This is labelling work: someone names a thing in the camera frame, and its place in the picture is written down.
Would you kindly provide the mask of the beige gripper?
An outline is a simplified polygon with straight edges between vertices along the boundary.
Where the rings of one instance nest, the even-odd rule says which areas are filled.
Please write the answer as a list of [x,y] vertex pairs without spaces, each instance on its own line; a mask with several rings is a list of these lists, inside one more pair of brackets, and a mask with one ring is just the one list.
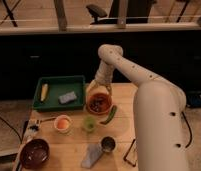
[[99,85],[106,86],[108,93],[112,95],[112,87],[109,85],[111,83],[110,75],[108,73],[102,73],[99,71],[97,71],[95,74],[95,80],[92,80],[87,86],[86,93],[90,92],[96,86],[96,82]]

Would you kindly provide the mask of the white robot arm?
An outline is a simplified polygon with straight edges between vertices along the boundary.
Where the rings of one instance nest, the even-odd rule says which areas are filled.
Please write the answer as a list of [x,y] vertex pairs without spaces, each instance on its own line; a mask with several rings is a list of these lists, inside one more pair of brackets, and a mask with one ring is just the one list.
[[119,45],[98,48],[100,65],[86,91],[112,90],[113,72],[120,71],[137,90],[133,99],[138,171],[189,171],[181,113],[184,91],[164,77],[123,57]]

